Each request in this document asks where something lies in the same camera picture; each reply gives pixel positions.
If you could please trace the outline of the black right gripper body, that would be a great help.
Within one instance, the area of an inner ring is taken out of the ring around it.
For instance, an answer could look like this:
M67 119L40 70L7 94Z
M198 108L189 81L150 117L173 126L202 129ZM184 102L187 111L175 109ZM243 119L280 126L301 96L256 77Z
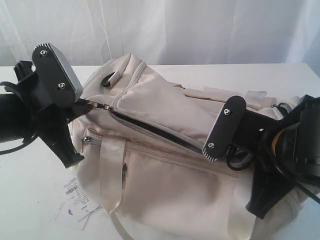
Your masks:
M253 190L292 190L294 184L278 169L272 153L272 140L279 130L279 120L246 110L232 137L232 146L252 155L246 169L254 163Z

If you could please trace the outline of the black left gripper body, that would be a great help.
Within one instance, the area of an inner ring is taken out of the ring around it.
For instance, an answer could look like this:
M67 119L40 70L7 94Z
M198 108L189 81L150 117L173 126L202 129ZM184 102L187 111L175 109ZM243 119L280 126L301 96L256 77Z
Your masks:
M13 69L18 79L19 94L31 110L31 132L41 138L66 168L79 163L84 157L72 143L67 107L49 103L49 99L43 96L43 87L33 62L21 60Z

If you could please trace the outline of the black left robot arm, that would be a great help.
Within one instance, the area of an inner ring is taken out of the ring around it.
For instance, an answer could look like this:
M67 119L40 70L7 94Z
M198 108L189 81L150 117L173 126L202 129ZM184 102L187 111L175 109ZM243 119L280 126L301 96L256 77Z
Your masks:
M1 155L19 151L40 138L66 167L84 159L74 147L69 123L93 108L82 99L83 87L68 62L56 58L19 61L13 68L17 83L2 81L0 141L21 140Z

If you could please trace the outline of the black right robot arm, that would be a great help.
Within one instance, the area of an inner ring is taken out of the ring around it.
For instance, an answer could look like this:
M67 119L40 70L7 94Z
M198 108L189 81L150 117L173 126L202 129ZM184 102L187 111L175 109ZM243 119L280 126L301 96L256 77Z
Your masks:
M320 201L307 189L320 186L319 98L305 95L280 120L247 110L231 144L253 154L250 213L263 219L293 188Z

